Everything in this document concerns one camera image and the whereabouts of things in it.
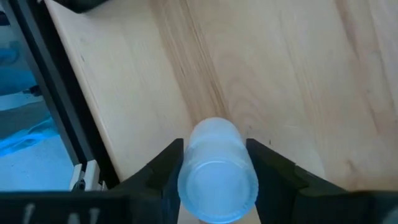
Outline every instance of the wood grain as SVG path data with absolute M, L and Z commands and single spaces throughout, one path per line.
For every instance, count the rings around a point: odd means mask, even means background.
M 120 178 L 222 116 L 346 189 L 398 189 L 397 1 L 45 2 Z

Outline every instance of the plastic cup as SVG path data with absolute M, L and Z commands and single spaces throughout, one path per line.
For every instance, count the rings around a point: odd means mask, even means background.
M 235 126 L 208 118 L 193 130 L 178 176 L 185 208 L 208 223 L 230 223 L 254 206 L 258 180 Z

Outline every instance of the wooden board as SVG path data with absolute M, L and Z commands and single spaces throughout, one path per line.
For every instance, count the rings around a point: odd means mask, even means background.
M 46 4 L 121 179 L 222 116 L 346 189 L 398 189 L 397 1 Z

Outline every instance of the light wood surface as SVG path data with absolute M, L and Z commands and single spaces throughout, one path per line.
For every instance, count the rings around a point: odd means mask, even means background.
M 398 189 L 398 1 L 46 4 L 121 179 L 222 116 L 346 189 Z

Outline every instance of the translucent cup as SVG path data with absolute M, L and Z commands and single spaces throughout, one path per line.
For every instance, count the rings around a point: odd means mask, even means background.
M 254 206 L 258 180 L 242 138 L 223 118 L 208 118 L 193 130 L 178 194 L 185 208 L 208 223 L 230 223 Z

